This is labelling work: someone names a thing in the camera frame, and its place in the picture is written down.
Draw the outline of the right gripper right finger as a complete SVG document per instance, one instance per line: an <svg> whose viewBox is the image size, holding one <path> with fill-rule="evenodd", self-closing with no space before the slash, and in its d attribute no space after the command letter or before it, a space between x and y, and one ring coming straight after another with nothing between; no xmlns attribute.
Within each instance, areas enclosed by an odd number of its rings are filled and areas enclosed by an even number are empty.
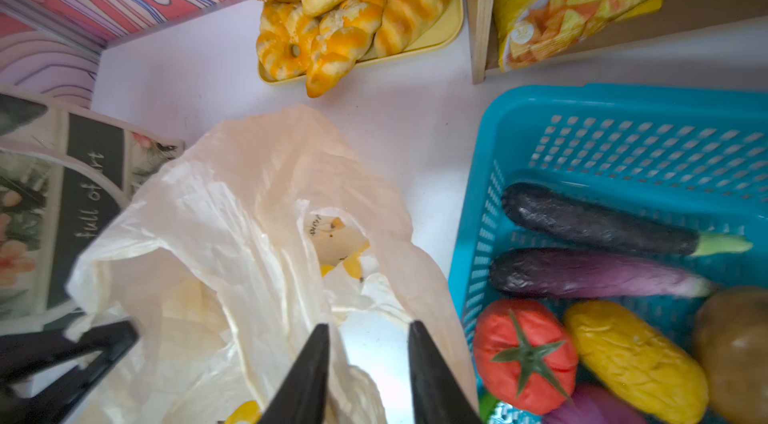
<svg viewBox="0 0 768 424"><path fill-rule="evenodd" d="M409 325L408 358L416 424L480 424L426 326Z"/></svg>

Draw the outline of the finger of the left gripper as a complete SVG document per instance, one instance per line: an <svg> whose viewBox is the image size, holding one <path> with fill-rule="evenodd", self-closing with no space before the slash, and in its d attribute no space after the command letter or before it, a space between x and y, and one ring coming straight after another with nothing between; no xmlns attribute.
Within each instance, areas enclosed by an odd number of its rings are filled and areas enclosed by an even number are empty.
<svg viewBox="0 0 768 424"><path fill-rule="evenodd" d="M1 382L16 383L49 368L96 353L85 367L87 382L103 379L139 341L127 320L91 328L71 340L63 330L1 337Z"/></svg>
<svg viewBox="0 0 768 424"><path fill-rule="evenodd" d="M85 354L31 360L2 355L1 422L63 423L125 357L125 354ZM19 380L60 364L72 364L72 367L34 396L21 397L14 389Z"/></svg>

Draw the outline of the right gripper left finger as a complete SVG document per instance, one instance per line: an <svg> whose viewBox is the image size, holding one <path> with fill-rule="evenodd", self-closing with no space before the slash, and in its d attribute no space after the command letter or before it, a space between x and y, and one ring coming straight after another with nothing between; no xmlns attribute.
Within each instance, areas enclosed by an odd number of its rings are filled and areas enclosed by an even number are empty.
<svg viewBox="0 0 768 424"><path fill-rule="evenodd" d="M322 424L328 394L329 361L329 325L318 324L258 423Z"/></svg>

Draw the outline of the translucent beige plastic bag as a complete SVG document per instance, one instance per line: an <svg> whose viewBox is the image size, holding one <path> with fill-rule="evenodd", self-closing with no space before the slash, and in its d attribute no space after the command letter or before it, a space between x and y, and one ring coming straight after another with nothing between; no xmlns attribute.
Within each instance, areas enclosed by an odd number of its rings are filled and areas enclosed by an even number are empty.
<svg viewBox="0 0 768 424"><path fill-rule="evenodd" d="M362 318L423 322L471 405L476 378L447 280L412 240L399 189L308 106L226 121L165 164L78 257L70 338L122 317L140 339L90 394L83 423L214 423L267 406L320 323L331 423L383 423L389 384L350 361Z"/></svg>

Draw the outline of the white canvas tote bag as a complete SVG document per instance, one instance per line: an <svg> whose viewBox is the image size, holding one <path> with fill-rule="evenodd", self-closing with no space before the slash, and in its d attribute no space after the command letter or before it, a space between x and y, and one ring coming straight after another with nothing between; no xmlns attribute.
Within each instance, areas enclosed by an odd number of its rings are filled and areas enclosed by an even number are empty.
<svg viewBox="0 0 768 424"><path fill-rule="evenodd" d="M1 332L61 329L78 256L185 144L85 107L1 88Z"/></svg>

